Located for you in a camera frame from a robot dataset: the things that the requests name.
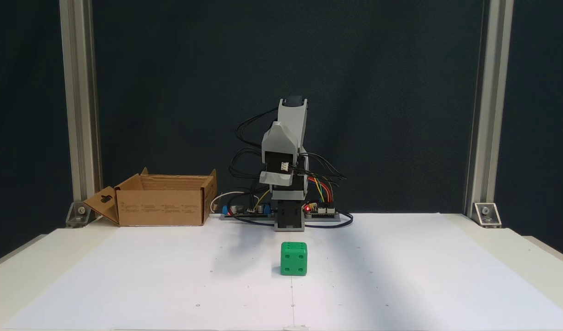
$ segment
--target dark backdrop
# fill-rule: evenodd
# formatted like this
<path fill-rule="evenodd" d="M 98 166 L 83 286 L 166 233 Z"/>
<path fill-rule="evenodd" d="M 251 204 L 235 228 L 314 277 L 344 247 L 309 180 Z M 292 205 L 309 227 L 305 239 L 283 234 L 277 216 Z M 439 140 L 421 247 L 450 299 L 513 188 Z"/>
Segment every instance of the dark backdrop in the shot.
<path fill-rule="evenodd" d="M 73 201 L 60 27 L 56 0 L 0 1 L 0 257 Z"/>
<path fill-rule="evenodd" d="M 95 0 L 105 184 L 147 166 L 246 185 L 227 173 L 237 124 L 298 94 L 305 148 L 349 176 L 340 208 L 462 212 L 482 7 Z"/>
<path fill-rule="evenodd" d="M 494 199 L 563 252 L 563 1 L 515 1 Z"/>

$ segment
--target black cable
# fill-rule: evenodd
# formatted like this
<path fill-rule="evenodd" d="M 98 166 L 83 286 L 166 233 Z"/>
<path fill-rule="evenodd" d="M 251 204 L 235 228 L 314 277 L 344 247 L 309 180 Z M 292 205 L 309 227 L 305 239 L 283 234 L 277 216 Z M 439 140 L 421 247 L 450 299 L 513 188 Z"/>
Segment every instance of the black cable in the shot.
<path fill-rule="evenodd" d="M 349 220 L 346 221 L 346 222 L 334 224 L 334 225 L 310 225 L 310 224 L 306 224 L 305 226 L 307 228 L 342 228 L 344 226 L 348 226 L 349 224 L 353 223 L 353 215 L 349 214 L 348 212 L 341 211 L 339 209 L 335 209 L 335 210 L 339 214 L 343 214 L 343 215 L 347 216 L 349 218 Z"/>
<path fill-rule="evenodd" d="M 267 115 L 267 114 L 269 114 L 269 113 L 272 113 L 272 112 L 274 112 L 274 111 L 276 111 L 276 110 L 277 110 L 277 107 L 275 107 L 275 108 L 273 108 L 273 109 L 269 109 L 268 111 L 265 111 L 265 113 L 262 113 L 262 114 L 253 116 L 252 118 L 250 118 L 250 119 L 248 119 L 248 120 L 242 122 L 241 124 L 239 124 L 239 126 L 237 126 L 237 128 L 236 128 L 236 130 L 235 130 L 235 135 L 237 136 L 237 138 L 238 138 L 240 141 L 244 142 L 245 144 L 248 144 L 248 145 L 251 145 L 251 146 L 254 146 L 254 147 L 261 148 L 261 144 L 254 143 L 254 142 L 252 142 L 252 141 L 249 141 L 249 140 L 246 140 L 245 138 L 243 138 L 243 132 L 244 132 L 244 130 L 246 129 L 246 127 L 247 127 L 249 124 L 251 124 L 252 122 L 254 122 L 254 121 L 260 119 L 261 117 L 263 117 L 263 116 L 265 116 L 265 115 Z"/>
<path fill-rule="evenodd" d="M 315 158 L 320 158 L 322 161 L 324 161 L 326 164 L 328 164 L 335 171 L 336 174 L 342 176 L 342 174 L 337 170 L 337 168 L 335 168 L 334 165 L 332 163 L 330 163 L 324 157 L 321 157 L 320 155 L 315 154 L 315 153 L 300 153 L 300 155 L 308 155 L 308 156 L 314 156 Z"/>
<path fill-rule="evenodd" d="M 235 164 L 237 162 L 237 160 L 241 157 L 241 155 L 244 154 L 250 154 L 250 155 L 255 155 L 258 157 L 261 157 L 261 153 L 260 151 L 258 151 L 255 148 L 252 147 L 243 147 L 241 148 L 236 154 L 235 156 L 233 156 L 233 158 L 230 160 L 230 164 L 229 164 L 229 173 L 231 176 L 235 177 L 235 178 L 244 178 L 244 179 L 255 179 L 255 178 L 259 178 L 258 174 L 249 174 L 247 172 L 243 172 L 240 170 L 235 169 Z"/>

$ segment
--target white paper sheet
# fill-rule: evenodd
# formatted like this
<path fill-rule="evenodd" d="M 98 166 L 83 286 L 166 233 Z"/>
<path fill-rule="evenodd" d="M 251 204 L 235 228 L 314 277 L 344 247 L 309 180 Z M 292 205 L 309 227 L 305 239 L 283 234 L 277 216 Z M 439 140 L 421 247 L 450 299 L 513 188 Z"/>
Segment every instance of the white paper sheet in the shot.
<path fill-rule="evenodd" d="M 308 274 L 280 276 L 282 241 Z M 357 214 L 275 233 L 211 219 L 120 228 L 7 325 L 12 329 L 561 330 L 563 310 L 439 214 Z"/>

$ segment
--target wire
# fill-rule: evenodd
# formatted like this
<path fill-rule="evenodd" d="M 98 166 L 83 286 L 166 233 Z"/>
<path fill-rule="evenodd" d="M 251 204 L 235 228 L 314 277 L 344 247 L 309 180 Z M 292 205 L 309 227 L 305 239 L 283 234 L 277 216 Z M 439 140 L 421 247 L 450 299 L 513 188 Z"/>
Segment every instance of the wire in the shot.
<path fill-rule="evenodd" d="M 353 215 L 349 214 L 348 212 L 344 212 L 338 209 L 335 209 L 339 214 L 343 214 L 345 216 L 347 216 L 349 218 L 348 221 L 346 222 L 342 222 L 339 224 L 334 224 L 334 225 L 310 225 L 310 224 L 306 224 L 305 226 L 307 228 L 343 228 L 345 226 L 348 226 L 349 224 L 353 223 Z"/>
<path fill-rule="evenodd" d="M 325 176 L 322 176 L 322 178 L 324 178 L 326 180 L 326 182 L 328 182 L 328 179 Z M 328 183 L 328 186 L 330 187 L 330 202 L 334 202 L 333 186 L 330 183 Z"/>
<path fill-rule="evenodd" d="M 327 159 L 325 159 L 324 157 L 321 157 L 320 155 L 315 154 L 315 153 L 300 153 L 300 155 L 314 156 L 315 159 L 319 158 L 319 159 L 321 159 L 322 161 L 324 161 L 324 163 L 326 163 L 329 167 L 331 167 L 332 170 L 334 170 L 334 172 L 335 172 L 336 174 L 342 176 L 341 173 L 337 170 L 337 168 L 335 168 L 335 167 L 333 166 L 333 164 L 331 164 L 331 163 L 330 163 Z"/>
<path fill-rule="evenodd" d="M 237 126 L 237 128 L 236 128 L 236 130 L 235 130 L 235 135 L 237 136 L 237 138 L 238 138 L 240 141 L 242 141 L 242 142 L 244 142 L 244 143 L 246 143 L 246 144 L 248 144 L 248 145 L 261 148 L 261 144 L 254 143 L 254 142 L 252 142 L 252 141 L 249 141 L 249 140 L 246 140 L 245 138 L 243 138 L 243 132 L 244 132 L 245 128 L 246 128 L 249 124 L 251 124 L 252 122 L 254 122 L 254 121 L 260 119 L 261 117 L 263 117 L 263 116 L 265 116 L 265 115 L 267 115 L 267 114 L 269 114 L 269 113 L 272 113 L 272 112 L 274 112 L 274 111 L 276 111 L 276 110 L 277 110 L 277 107 L 275 107 L 275 108 L 273 108 L 273 109 L 269 109 L 268 111 L 265 111 L 265 113 L 262 113 L 262 114 L 253 116 L 252 118 L 250 118 L 250 119 L 248 119 L 248 120 L 242 122 L 241 124 L 239 124 L 239 126 Z"/>
<path fill-rule="evenodd" d="M 313 177 L 308 177 L 308 181 L 309 181 L 310 183 L 316 183 L 316 180 L 315 180 Z M 326 192 L 326 196 L 328 197 L 328 201 L 327 201 L 327 202 L 332 202 L 332 201 L 333 201 L 333 197 L 332 197 L 331 191 L 328 190 L 328 186 L 326 186 L 326 184 L 324 184 L 324 183 L 322 183 L 322 182 L 319 182 L 319 183 L 322 185 L 324 191 Z"/>
<path fill-rule="evenodd" d="M 216 198 L 214 198 L 214 199 L 212 200 L 212 202 L 210 202 L 210 210 L 211 210 L 212 212 L 216 212 L 214 209 L 212 209 L 212 206 L 214 205 L 214 201 L 216 201 L 216 199 L 218 199 L 218 198 L 224 197 L 225 195 L 229 195 L 229 194 L 232 194 L 232 193 L 244 193 L 244 192 L 243 192 L 243 191 L 233 191 L 233 192 L 222 193 L 221 195 L 219 195 L 219 196 L 217 196 Z"/>
<path fill-rule="evenodd" d="M 243 195 L 249 195 L 249 194 L 250 194 L 250 192 L 244 192 L 244 193 L 241 193 L 241 194 L 239 194 L 239 195 L 235 195 L 234 197 L 231 197 L 231 198 L 230 198 L 229 202 L 226 204 L 227 208 L 229 209 L 230 215 L 231 215 L 233 218 L 235 218 L 235 220 L 239 220 L 239 221 L 241 221 L 241 222 L 245 222 L 245 223 L 249 223 L 249 224 L 255 224 L 255 225 L 273 226 L 273 223 L 260 223 L 260 222 L 254 222 L 254 221 L 252 221 L 252 220 L 246 220 L 246 219 L 244 219 L 244 218 L 240 218 L 239 216 L 237 216 L 237 215 L 232 211 L 231 205 L 232 205 L 232 203 L 233 203 L 233 200 L 234 200 L 235 198 L 242 197 Z"/>
<path fill-rule="evenodd" d="M 255 204 L 255 207 L 257 207 L 260 203 L 261 200 L 263 200 L 263 198 L 265 197 L 265 195 L 268 195 L 269 190 L 265 191 L 265 193 L 263 193 L 263 195 L 261 195 L 261 197 L 259 198 L 259 200 L 257 200 L 257 203 Z"/>
<path fill-rule="evenodd" d="M 319 190 L 320 199 L 321 199 L 322 202 L 324 202 L 324 197 L 322 195 L 322 191 L 320 190 L 319 181 L 316 178 L 315 178 L 315 183 L 316 183 L 316 188 Z"/>

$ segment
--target box flap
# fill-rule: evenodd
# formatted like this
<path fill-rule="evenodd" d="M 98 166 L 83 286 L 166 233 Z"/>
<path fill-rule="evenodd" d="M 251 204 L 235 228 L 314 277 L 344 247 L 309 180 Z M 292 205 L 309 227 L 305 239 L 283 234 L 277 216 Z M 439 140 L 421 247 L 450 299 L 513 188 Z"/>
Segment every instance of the box flap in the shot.
<path fill-rule="evenodd" d="M 116 212 L 116 195 L 113 188 L 110 186 L 99 191 L 93 197 L 84 201 L 84 203 L 98 214 L 105 216 L 112 222 L 119 224 L 118 214 Z"/>
<path fill-rule="evenodd" d="M 127 180 L 115 186 L 114 190 L 142 191 L 143 183 L 140 181 L 140 175 L 135 174 L 131 178 L 128 178 Z"/>

